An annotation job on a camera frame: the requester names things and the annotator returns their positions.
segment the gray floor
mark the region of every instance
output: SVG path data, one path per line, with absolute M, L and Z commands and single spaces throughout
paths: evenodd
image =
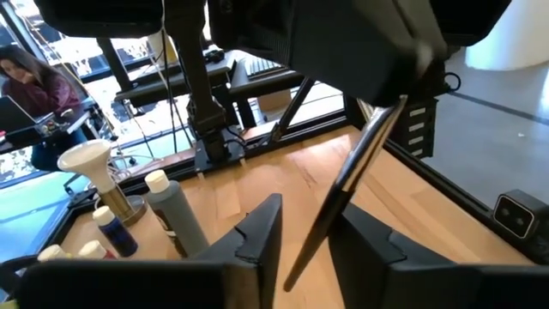
M 547 66 L 486 72 L 467 68 L 457 55 L 448 71 L 462 78 L 458 93 L 495 107 L 440 97 L 435 154 L 425 163 L 490 207 L 499 194 L 513 189 L 549 203 Z

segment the laptop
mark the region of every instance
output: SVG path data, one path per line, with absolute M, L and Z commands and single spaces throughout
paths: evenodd
M 0 130 L 6 134 L 34 127 L 36 120 L 9 96 L 0 98 Z

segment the white bottle cap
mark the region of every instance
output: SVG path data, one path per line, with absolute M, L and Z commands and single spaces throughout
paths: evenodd
M 145 176 L 145 183 L 152 193 L 161 193 L 170 187 L 170 179 L 163 170 L 156 170 Z
M 102 259 L 106 255 L 106 249 L 98 240 L 87 242 L 79 251 L 80 258 L 96 258 Z
M 100 227 L 108 225 L 116 218 L 109 206 L 101 206 L 97 208 L 92 214 L 92 217 L 95 223 L 97 223 Z
M 68 258 L 68 255 L 59 245 L 50 245 L 38 255 L 38 260 L 40 262 L 45 262 L 54 258 Z

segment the wooden table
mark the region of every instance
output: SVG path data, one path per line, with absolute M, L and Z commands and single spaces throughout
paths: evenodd
M 283 196 L 282 252 L 276 308 L 343 308 L 327 244 L 311 261 L 291 293 L 281 284 L 359 132 L 347 127 L 283 148 L 206 178 L 181 183 L 202 228 L 216 241 L 272 192 Z M 353 202 L 406 236 L 457 263 L 531 264 L 383 151 L 362 180 Z M 140 244 L 133 258 L 175 259 L 160 224 L 148 213 L 131 228 Z M 68 252 L 91 239 L 106 244 L 90 214 L 79 217 L 62 247 Z

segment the gray paint bottle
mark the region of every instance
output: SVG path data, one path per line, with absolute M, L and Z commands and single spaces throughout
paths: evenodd
M 208 240 L 187 202 L 179 182 L 169 180 L 163 170 L 145 177 L 145 195 L 160 225 L 182 258 L 189 258 L 209 247 Z

